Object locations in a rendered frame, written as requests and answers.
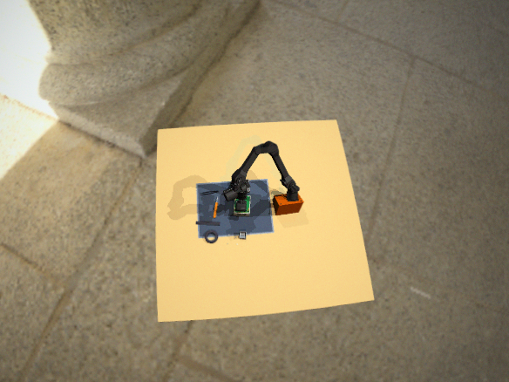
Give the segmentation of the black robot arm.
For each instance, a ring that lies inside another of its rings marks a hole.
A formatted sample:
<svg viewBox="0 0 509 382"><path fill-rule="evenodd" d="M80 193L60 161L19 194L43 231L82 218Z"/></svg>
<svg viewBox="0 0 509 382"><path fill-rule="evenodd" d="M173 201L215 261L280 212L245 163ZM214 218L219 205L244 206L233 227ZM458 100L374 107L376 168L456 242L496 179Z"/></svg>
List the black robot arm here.
<svg viewBox="0 0 509 382"><path fill-rule="evenodd" d="M273 158L282 176L280 181L282 185L288 189L287 200L299 201L298 191L300 191L300 187L296 185L295 180L288 174L288 171L283 164L282 158L279 155L278 145L271 140L267 140L265 143L254 146L248 157L242 163L241 167L232 174L232 180L230 184L231 187L223 190L227 202L234 201L235 198L239 199L238 195L245 195L247 193L247 189L251 186L248 181L244 181L246 180L248 170L251 168L258 155L261 153L269 153L269 155Z"/></svg>

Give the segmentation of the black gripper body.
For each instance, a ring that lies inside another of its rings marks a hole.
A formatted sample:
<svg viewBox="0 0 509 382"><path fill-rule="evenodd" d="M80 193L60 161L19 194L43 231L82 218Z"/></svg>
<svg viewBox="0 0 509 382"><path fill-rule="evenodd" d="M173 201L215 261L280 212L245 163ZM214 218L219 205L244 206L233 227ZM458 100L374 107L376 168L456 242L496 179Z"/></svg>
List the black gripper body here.
<svg viewBox="0 0 509 382"><path fill-rule="evenodd" d="M238 195L238 196L239 196L239 203L236 203L235 211L246 212L247 204L246 204L245 199L247 199L247 194L245 194L245 195Z"/></svg>

